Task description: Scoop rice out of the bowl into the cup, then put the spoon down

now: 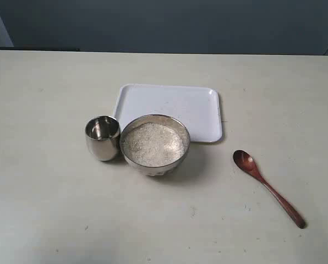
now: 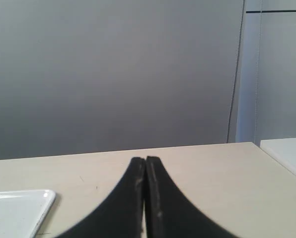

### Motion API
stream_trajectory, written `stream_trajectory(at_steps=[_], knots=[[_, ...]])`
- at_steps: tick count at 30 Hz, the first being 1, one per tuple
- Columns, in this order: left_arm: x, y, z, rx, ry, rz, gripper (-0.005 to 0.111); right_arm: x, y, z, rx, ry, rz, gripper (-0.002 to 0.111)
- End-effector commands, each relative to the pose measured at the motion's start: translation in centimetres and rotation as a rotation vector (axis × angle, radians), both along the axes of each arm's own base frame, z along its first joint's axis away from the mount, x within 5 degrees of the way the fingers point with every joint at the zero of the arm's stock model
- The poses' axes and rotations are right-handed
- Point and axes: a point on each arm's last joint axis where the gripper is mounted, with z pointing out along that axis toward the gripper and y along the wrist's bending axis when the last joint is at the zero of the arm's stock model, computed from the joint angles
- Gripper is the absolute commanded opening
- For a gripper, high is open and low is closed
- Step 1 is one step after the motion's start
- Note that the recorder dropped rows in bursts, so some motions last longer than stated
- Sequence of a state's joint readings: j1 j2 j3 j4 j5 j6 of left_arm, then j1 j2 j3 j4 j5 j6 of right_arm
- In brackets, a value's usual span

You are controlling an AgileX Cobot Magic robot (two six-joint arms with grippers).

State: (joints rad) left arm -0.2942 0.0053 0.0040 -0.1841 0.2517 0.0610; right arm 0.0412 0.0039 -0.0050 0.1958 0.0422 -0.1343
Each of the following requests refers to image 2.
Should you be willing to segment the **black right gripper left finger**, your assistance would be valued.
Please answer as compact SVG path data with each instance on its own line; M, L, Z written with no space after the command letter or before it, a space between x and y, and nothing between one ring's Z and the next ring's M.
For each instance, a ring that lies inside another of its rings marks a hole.
M103 202L60 238L140 238L145 160L134 157Z

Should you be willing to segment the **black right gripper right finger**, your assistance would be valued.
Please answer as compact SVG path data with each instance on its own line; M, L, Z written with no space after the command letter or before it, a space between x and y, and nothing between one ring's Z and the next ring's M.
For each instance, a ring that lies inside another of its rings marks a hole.
M159 157L148 156L146 159L145 186L148 238L234 237L188 200Z

